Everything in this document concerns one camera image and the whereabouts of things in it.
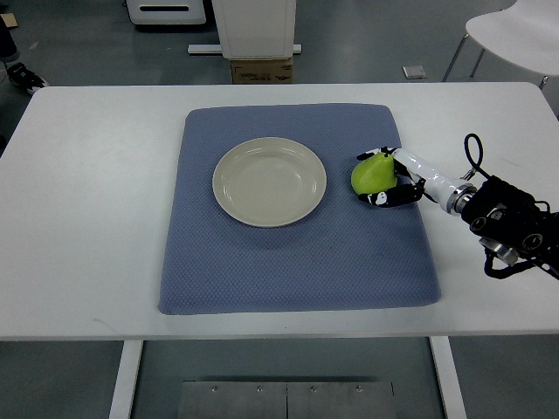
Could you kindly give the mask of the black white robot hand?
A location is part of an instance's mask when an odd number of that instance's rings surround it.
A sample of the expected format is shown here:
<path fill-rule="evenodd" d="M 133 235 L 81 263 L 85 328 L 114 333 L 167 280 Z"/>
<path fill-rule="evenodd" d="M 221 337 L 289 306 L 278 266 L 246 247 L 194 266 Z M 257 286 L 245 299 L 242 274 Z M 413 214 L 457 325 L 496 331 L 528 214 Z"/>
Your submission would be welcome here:
<path fill-rule="evenodd" d="M 376 148 L 358 155 L 357 160 L 360 163 L 381 153 L 392 155 L 397 185 L 384 192 L 357 195 L 365 203 L 379 208 L 394 208 L 426 197 L 438 204 L 444 212 L 456 215 L 476 192 L 476 188 L 467 179 L 448 178 L 431 164 L 402 148 Z"/>

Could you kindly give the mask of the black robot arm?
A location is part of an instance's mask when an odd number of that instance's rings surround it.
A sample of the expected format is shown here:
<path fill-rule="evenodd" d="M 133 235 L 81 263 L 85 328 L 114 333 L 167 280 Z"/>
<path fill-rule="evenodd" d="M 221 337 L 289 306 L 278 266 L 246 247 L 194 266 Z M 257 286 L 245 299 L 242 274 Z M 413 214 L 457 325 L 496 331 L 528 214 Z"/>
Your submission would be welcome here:
<path fill-rule="evenodd" d="M 487 276 L 504 279 L 538 267 L 558 277 L 558 214 L 547 202 L 490 176 L 458 198 L 455 210 L 480 237 Z"/>

